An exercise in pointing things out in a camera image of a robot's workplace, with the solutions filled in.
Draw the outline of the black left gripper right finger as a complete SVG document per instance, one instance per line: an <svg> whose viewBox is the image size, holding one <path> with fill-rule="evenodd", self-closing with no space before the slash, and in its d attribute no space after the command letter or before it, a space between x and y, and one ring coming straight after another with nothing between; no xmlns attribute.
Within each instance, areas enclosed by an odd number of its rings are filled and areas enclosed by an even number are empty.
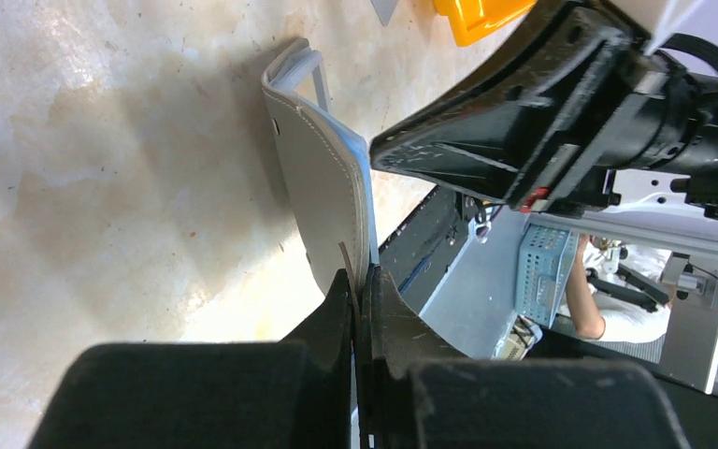
<svg viewBox="0 0 718 449"><path fill-rule="evenodd" d="M465 356L372 268L362 296L365 448L685 448L643 367L601 359Z"/></svg>

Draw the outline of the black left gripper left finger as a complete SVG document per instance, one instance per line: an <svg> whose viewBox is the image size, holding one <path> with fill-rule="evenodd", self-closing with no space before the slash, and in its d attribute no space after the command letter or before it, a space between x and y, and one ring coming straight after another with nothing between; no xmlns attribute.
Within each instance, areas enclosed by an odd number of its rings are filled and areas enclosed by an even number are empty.
<svg viewBox="0 0 718 449"><path fill-rule="evenodd" d="M110 343L70 365L34 448L347 448L351 305L339 270L277 342Z"/></svg>

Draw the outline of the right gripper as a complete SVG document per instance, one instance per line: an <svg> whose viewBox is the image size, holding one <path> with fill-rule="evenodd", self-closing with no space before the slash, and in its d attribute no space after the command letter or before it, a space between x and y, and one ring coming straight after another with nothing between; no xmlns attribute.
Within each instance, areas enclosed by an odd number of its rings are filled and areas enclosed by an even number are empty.
<svg viewBox="0 0 718 449"><path fill-rule="evenodd" d="M523 213L653 203L718 221L718 47L676 34L645 61L651 93L615 83L590 111L631 45L602 1L539 1L473 72L373 138L371 165Z"/></svg>

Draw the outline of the grey leather card holder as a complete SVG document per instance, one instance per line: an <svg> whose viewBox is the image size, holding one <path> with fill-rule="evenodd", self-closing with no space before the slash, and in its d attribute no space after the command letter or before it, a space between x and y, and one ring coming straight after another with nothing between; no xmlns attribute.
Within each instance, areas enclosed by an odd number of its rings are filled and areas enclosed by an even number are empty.
<svg viewBox="0 0 718 449"><path fill-rule="evenodd" d="M379 261L367 143L331 114L323 55L307 39L270 63L261 86L313 278L326 292L345 269L361 291Z"/></svg>

